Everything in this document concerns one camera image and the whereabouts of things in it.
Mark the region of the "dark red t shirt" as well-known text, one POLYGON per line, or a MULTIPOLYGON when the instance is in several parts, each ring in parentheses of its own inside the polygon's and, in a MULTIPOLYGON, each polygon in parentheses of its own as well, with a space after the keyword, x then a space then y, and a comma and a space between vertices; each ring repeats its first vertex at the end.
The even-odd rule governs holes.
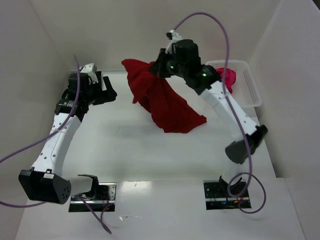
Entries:
POLYGON ((148 111, 156 126, 165 133, 186 134, 207 123, 207 118, 193 110, 166 79, 149 72, 152 62, 129 58, 124 59, 121 64, 127 71, 128 86, 133 94, 132 102, 148 111))

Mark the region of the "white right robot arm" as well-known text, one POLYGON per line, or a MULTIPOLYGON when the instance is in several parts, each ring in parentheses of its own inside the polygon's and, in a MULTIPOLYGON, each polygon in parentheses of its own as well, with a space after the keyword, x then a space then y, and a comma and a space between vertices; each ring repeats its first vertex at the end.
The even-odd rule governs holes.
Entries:
POLYGON ((198 45, 191 39, 182 39, 161 48, 149 71, 160 78, 177 76, 203 98, 228 126, 233 141, 225 148, 229 161, 220 176, 220 184, 228 193, 241 179, 244 163, 251 164, 251 157, 265 138, 268 129, 258 125, 227 92, 220 74, 211 65, 201 63, 198 45))

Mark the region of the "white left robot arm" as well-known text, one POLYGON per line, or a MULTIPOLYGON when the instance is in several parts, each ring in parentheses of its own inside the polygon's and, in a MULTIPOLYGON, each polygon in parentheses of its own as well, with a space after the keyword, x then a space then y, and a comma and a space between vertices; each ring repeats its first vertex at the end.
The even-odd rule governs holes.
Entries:
POLYGON ((21 170, 18 176, 30 200, 63 205, 70 196, 92 190, 98 181, 96 176, 81 174, 77 181, 64 179, 63 164, 89 106, 113 102, 116 97, 109 77, 102 76, 101 71, 70 74, 67 89, 54 110, 51 137, 30 169, 21 170))

